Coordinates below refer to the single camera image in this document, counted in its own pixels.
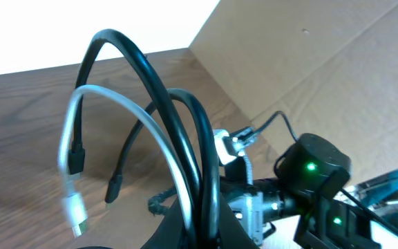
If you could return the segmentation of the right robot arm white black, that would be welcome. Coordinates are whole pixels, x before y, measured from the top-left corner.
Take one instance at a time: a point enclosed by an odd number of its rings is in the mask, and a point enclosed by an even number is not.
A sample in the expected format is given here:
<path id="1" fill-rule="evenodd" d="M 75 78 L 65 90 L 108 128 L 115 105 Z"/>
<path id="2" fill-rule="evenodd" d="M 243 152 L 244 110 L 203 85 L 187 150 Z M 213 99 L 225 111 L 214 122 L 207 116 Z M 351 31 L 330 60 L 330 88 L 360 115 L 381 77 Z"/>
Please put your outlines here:
<path id="1" fill-rule="evenodd" d="M 236 159 L 220 178 L 222 208 L 217 248 L 258 248 L 265 223 L 298 216 L 294 241 L 302 248 L 382 248 L 374 224 L 398 241 L 398 169 L 345 189 L 350 159 L 312 133 L 280 156 L 275 177 L 240 178 Z"/>

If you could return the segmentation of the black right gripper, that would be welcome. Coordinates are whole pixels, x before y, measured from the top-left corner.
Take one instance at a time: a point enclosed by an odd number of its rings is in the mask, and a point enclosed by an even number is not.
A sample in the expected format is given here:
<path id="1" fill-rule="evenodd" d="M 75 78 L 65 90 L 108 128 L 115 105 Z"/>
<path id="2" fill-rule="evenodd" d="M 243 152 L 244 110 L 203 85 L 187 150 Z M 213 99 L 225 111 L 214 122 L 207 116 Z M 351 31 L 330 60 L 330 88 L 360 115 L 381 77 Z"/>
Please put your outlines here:
<path id="1" fill-rule="evenodd" d="M 224 165 L 225 175 L 220 178 L 220 211 L 218 224 L 219 248 L 257 249 L 276 228 L 264 231 L 264 225 L 283 213 L 284 198 L 276 178 L 253 179 L 252 165 L 246 157 L 237 157 Z M 176 187 L 156 194 L 148 200 L 148 211 L 163 218 L 157 230 L 143 248 L 211 248 L 202 242 L 201 221 L 195 224 L 196 244 L 184 227 L 179 201 L 170 207 L 163 203 L 177 194 Z"/>

